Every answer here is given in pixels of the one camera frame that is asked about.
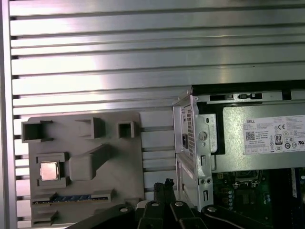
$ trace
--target power supply label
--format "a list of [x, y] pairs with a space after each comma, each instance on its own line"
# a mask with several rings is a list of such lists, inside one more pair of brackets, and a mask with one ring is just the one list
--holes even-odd
[[305, 115], [247, 119], [245, 155], [305, 151]]

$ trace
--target green circuit board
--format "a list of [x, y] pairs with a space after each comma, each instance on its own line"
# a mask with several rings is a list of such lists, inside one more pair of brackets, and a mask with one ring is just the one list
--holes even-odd
[[244, 171], [242, 176], [257, 176], [258, 172], [260, 182], [255, 187], [244, 183], [237, 186], [235, 172], [213, 174], [214, 204], [272, 226], [268, 171]]

